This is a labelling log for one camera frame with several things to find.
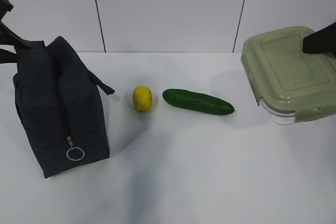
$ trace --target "panel seam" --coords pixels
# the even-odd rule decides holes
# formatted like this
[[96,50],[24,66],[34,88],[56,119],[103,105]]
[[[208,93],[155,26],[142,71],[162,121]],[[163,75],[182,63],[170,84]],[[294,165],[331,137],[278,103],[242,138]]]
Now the panel seam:
[[240,17],[239,17],[239,21],[238,21],[237,32],[236,32],[236,37],[235,37],[235,42],[233,44],[232,52],[235,52],[236,42],[237,42],[237,38],[238,38],[238,32],[239,32],[239,28],[240,28],[241,17],[243,15],[243,10],[244,10],[244,5],[245,5],[245,0],[243,0],[243,4],[241,5]]

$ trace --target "zipper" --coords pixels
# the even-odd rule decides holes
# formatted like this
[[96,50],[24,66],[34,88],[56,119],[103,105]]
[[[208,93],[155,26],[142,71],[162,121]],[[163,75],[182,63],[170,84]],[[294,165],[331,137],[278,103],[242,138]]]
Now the zipper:
[[[54,79],[54,89],[55,89],[55,95],[56,95],[56,104],[57,104],[58,114],[60,117],[64,138],[67,140],[68,144],[70,145],[70,149],[67,150],[66,156],[71,161],[80,161],[84,158],[85,152],[82,148],[76,147],[72,142],[67,110],[66,110],[65,103],[64,103],[64,100],[61,94],[61,90],[58,85],[58,80],[59,80],[61,71],[60,71],[59,66],[56,64],[54,58],[50,54],[50,52],[49,52],[49,56],[50,56],[51,67],[52,67],[52,75]],[[73,151],[73,150],[81,151],[82,157],[81,158],[71,158],[69,156],[69,153],[70,151]]]

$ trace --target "zipper pull ring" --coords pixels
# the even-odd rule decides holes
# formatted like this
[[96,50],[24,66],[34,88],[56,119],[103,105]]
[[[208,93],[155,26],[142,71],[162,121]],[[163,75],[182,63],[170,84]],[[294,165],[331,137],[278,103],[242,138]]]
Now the zipper pull ring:
[[[69,160],[71,160],[71,161],[80,161],[80,160],[82,160],[85,157],[85,151],[82,148],[80,148],[80,147],[75,147],[75,145],[73,144],[73,142],[71,140],[71,136],[67,137],[67,141],[68,141],[68,143],[70,145],[70,149],[67,151],[67,158]],[[73,150],[79,150],[79,151],[81,151],[82,152],[82,156],[80,158],[72,158],[72,157],[70,157],[69,153],[71,151],[73,151]]]
[[70,145],[70,148],[75,148],[75,145],[73,144],[72,140],[71,140],[71,136],[67,137],[67,141]]

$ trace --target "green lid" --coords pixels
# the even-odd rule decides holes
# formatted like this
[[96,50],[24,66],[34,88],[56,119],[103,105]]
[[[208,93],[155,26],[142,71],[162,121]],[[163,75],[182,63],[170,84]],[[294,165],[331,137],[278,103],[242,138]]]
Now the green lid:
[[296,122],[336,113],[336,58],[305,54],[308,27],[288,27],[249,38],[242,63],[257,103],[278,113],[296,113]]

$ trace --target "white wall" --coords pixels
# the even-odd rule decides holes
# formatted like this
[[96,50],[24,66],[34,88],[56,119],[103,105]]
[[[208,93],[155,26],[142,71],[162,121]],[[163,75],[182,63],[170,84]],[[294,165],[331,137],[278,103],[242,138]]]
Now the white wall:
[[[97,0],[107,51],[230,52],[243,0]],[[77,51],[104,51],[95,0],[10,0],[3,22],[29,40],[63,35]],[[258,33],[336,21],[336,0],[246,0],[235,51]]]
[[62,35],[78,51],[103,51],[94,0],[9,1],[3,22],[17,35],[45,43]]
[[243,0],[98,0],[107,51],[232,51]]
[[336,22],[336,0],[245,0],[236,52],[249,37],[288,26],[320,30]]

